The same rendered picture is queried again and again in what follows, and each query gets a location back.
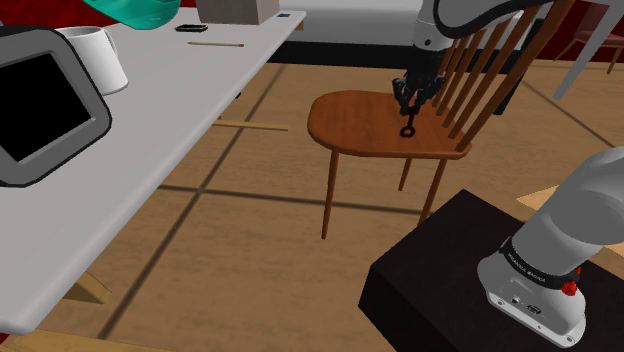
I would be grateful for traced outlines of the brown wooden spindle chair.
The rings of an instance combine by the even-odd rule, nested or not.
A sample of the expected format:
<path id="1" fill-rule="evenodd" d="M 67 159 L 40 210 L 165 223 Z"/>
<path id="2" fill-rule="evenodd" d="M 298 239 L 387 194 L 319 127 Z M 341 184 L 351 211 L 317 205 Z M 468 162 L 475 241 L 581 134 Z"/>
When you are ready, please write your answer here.
<path id="1" fill-rule="evenodd" d="M 331 152 L 323 219 L 331 215 L 340 155 L 415 159 L 438 166 L 420 218 L 426 220 L 450 160 L 472 141 L 553 37 L 575 0 L 435 0 L 434 20 L 452 40 L 445 49 L 438 93 L 415 115 L 415 134 L 402 138 L 408 115 L 390 93 L 344 90 L 318 97 L 307 129 Z"/>

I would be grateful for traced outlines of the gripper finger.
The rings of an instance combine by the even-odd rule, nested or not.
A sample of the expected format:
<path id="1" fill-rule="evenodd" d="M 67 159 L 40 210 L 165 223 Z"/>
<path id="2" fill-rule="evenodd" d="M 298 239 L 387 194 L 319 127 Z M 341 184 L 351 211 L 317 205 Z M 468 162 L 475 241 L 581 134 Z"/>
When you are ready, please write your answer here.
<path id="1" fill-rule="evenodd" d="M 400 107 L 400 114 L 402 116 L 406 116 L 409 114 L 410 102 L 414 95 L 414 92 L 411 90 L 409 85 L 407 84 L 407 78 L 395 78 L 392 81 L 393 87 L 393 95 L 395 100 L 398 102 Z"/>
<path id="2" fill-rule="evenodd" d="M 445 78 L 442 76 L 438 76 L 426 88 L 419 90 L 416 95 L 416 100 L 412 108 L 412 112 L 417 115 L 421 107 L 438 93 L 444 83 Z"/>

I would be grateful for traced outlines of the white mug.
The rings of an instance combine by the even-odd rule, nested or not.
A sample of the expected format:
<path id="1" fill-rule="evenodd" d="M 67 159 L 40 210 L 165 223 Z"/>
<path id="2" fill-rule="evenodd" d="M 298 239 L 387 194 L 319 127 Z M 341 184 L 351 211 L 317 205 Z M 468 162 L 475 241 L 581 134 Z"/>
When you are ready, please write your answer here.
<path id="1" fill-rule="evenodd" d="M 114 94 L 128 86 L 116 45 L 106 29 L 77 26 L 56 31 L 73 46 L 101 95 Z"/>

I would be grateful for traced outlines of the teal plastic object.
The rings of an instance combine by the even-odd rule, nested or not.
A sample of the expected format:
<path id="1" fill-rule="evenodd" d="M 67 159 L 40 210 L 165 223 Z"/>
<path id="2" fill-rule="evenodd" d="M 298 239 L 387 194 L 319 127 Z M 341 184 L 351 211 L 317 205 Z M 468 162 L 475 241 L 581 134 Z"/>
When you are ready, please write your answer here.
<path id="1" fill-rule="evenodd" d="M 153 30 L 170 22 L 181 0 L 82 0 L 94 10 L 136 30 Z"/>

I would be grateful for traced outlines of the white low furniture black base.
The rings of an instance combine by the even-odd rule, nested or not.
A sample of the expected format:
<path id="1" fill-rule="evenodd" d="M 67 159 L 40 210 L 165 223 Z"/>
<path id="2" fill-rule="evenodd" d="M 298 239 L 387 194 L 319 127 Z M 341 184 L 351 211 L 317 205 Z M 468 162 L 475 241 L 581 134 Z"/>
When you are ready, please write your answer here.
<path id="1" fill-rule="evenodd" d="M 452 40 L 434 20 L 435 0 L 280 0 L 304 11 L 272 63 L 403 69 L 442 53 Z"/>

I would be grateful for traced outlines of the beige box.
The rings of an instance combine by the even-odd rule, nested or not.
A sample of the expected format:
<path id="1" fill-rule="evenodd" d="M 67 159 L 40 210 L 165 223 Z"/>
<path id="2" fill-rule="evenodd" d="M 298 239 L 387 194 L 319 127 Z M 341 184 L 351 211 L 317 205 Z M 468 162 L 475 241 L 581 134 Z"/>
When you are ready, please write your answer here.
<path id="1" fill-rule="evenodd" d="M 195 0 L 202 23 L 260 25 L 280 10 L 280 0 Z"/>

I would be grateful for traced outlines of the grey tablet with black screen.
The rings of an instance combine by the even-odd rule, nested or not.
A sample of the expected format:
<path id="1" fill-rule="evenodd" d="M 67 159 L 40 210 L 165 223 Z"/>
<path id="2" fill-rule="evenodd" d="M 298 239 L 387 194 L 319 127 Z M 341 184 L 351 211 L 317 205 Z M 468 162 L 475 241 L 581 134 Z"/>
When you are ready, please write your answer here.
<path id="1" fill-rule="evenodd" d="M 45 26 L 0 25 L 0 187 L 41 181 L 111 126 L 108 106 L 65 36 Z"/>

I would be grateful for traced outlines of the black key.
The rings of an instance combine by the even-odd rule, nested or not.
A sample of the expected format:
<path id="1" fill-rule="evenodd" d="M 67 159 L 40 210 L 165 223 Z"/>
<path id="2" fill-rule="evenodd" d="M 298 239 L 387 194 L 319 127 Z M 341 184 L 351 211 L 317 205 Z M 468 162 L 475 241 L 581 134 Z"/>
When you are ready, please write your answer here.
<path id="1" fill-rule="evenodd" d="M 411 137 L 414 136 L 414 134 L 415 134 L 415 127 L 414 127 L 415 115 L 416 115 L 416 112 L 415 112 L 414 109 L 409 111 L 407 123 L 400 130 L 400 136 L 402 138 L 411 138 Z"/>

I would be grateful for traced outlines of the dark robot stand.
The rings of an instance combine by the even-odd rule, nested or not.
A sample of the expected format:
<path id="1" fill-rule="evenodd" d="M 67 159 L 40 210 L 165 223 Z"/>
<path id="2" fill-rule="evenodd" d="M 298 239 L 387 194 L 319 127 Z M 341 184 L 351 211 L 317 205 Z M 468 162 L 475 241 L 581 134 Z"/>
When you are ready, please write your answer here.
<path id="1" fill-rule="evenodd" d="M 624 352 L 624 257 L 582 266 L 587 328 L 561 349 L 493 307 L 477 264 L 522 223 L 462 190 L 370 267 L 359 307 L 396 352 Z"/>

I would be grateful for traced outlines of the white table with wooden legs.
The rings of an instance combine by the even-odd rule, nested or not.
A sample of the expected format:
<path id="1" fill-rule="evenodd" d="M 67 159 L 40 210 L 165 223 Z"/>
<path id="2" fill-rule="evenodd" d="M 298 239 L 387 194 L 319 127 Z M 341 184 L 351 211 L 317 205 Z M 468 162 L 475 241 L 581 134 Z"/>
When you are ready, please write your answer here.
<path id="1" fill-rule="evenodd" d="M 154 30 L 109 27 L 129 81 L 105 99 L 109 132 L 38 183 L 0 188 L 0 333 L 38 327 L 305 17 L 280 13 L 202 33 L 174 30 L 193 8 Z"/>

